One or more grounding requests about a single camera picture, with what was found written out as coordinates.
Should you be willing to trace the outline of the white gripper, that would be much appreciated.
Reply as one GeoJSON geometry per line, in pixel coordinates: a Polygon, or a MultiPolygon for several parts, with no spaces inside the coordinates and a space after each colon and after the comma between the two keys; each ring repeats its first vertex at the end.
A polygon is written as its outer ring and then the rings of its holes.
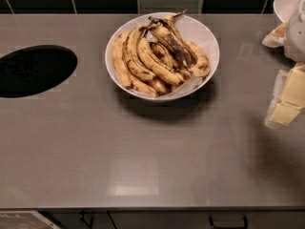
{"type": "MultiPolygon", "coordinates": [[[[284,22],[277,26],[263,38],[262,44],[269,48],[284,45],[286,57],[295,62],[304,62],[305,11],[297,11],[292,15],[289,23],[284,22]]],[[[305,64],[296,63],[288,72],[284,70],[278,72],[265,125],[274,130],[289,126],[304,108],[305,64]]]]}

